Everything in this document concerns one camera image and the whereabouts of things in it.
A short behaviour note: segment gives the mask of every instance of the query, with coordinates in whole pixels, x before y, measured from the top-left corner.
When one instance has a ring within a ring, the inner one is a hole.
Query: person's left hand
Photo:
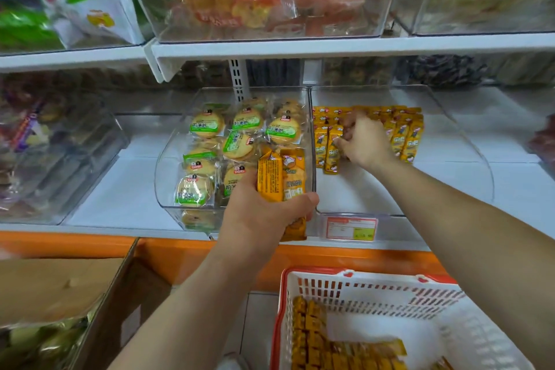
[[[214,247],[230,263],[260,270],[277,248],[285,227],[301,217],[310,219],[318,205],[315,192],[285,202],[268,202],[256,191],[256,171],[247,170],[233,189]]]

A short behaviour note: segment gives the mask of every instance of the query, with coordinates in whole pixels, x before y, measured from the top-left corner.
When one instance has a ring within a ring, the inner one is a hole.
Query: person's right hand
[[[372,174],[398,161],[382,123],[366,117],[364,111],[356,111],[347,117],[343,123],[343,138],[336,138],[334,145],[353,163]]]

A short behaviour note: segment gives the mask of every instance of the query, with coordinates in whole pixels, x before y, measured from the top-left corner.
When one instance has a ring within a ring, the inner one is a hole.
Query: cardboard box flap
[[[83,317],[103,296],[123,258],[0,261],[0,327]]]

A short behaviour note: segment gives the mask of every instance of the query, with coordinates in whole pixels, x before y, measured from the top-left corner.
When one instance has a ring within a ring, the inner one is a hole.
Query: cardboard box
[[[68,369],[106,370],[171,291],[136,245],[124,258],[0,261],[0,286],[11,287],[0,290],[0,327],[84,317],[99,304]]]

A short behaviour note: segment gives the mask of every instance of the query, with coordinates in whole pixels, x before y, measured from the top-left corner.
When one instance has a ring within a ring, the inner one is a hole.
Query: tile grout line
[[[246,314],[248,313],[248,310],[249,310],[249,298],[250,298],[250,293],[248,293],[246,296],[245,316],[243,317],[243,330],[241,332],[241,346],[239,347],[239,355],[241,355],[241,352],[243,351],[243,338],[245,337]]]

